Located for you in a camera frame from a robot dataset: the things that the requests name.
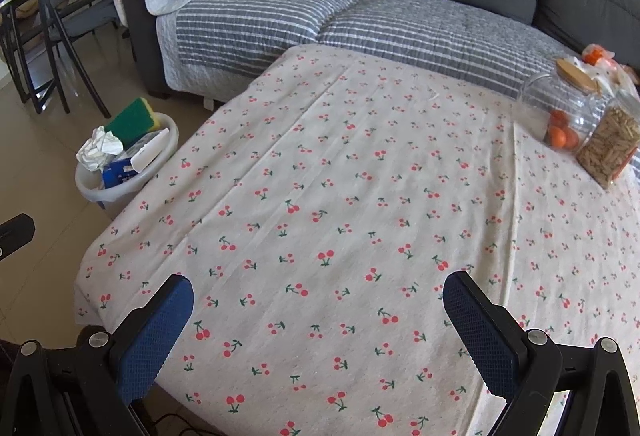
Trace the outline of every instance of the cherry print tablecloth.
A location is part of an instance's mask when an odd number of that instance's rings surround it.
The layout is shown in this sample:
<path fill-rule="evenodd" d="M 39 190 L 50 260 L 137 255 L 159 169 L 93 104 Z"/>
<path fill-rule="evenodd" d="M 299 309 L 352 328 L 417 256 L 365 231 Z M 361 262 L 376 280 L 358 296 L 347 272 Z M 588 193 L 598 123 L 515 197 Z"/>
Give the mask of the cherry print tablecloth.
<path fill-rule="evenodd" d="M 180 272 L 194 311 L 158 382 L 227 434 L 481 435 L 503 402 L 442 307 L 463 268 L 558 343 L 615 338 L 637 387 L 637 184 L 604 193 L 511 104 L 292 48 L 90 247 L 78 321 L 113 329 Z"/>

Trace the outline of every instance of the trash can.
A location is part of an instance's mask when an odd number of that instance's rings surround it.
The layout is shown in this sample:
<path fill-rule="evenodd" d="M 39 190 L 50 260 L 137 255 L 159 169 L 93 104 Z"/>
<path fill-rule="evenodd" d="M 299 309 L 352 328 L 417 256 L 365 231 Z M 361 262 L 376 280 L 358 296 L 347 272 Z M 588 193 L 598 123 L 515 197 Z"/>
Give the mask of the trash can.
<path fill-rule="evenodd" d="M 156 112 L 155 115 L 160 122 L 160 126 L 169 129 L 169 143 L 137 176 L 110 189 L 99 189 L 98 187 L 102 181 L 102 172 L 91 172 L 80 164 L 76 166 L 76 186 L 78 190 L 87 200 L 100 205 L 112 220 L 142 190 L 146 182 L 158 173 L 178 147 L 178 126 L 166 114 Z"/>

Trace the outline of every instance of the jar of snacks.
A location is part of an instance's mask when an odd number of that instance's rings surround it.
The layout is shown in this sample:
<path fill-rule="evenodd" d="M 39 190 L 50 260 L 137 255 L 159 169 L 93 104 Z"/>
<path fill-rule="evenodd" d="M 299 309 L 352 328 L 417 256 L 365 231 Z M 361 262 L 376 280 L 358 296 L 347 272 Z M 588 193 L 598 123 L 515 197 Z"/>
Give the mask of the jar of snacks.
<path fill-rule="evenodd" d="M 633 158 L 638 145 L 640 102 L 625 90 L 619 90 L 575 159 L 607 189 Z"/>
<path fill-rule="evenodd" d="M 526 80 L 518 94 L 520 125 L 552 149 L 567 152 L 580 149 L 604 106 L 596 83 L 586 75 L 580 79 L 572 68 L 558 59 L 556 71 Z"/>

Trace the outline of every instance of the sofa leg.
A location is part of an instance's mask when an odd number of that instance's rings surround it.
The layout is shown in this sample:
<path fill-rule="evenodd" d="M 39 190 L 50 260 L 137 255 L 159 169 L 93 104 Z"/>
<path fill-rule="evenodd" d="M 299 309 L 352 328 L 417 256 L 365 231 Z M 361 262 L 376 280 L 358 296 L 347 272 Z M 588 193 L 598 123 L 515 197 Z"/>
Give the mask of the sofa leg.
<path fill-rule="evenodd" d="M 160 100 L 166 100 L 171 96 L 167 93 L 156 92 L 156 91 L 148 91 L 147 93 L 149 94 L 149 96 L 152 96 L 153 98 L 159 98 Z"/>

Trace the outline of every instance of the sofa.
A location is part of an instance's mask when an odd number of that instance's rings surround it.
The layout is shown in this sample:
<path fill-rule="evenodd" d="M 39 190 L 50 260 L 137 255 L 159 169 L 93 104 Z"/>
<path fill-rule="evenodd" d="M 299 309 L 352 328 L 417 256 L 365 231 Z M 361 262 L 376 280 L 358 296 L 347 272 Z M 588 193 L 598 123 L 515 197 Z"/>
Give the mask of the sofa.
<path fill-rule="evenodd" d="M 289 47 L 317 42 L 514 97 L 554 58 L 600 43 L 640 69 L 640 0 L 192 0 L 152 16 L 123 0 L 149 93 L 227 101 Z"/>

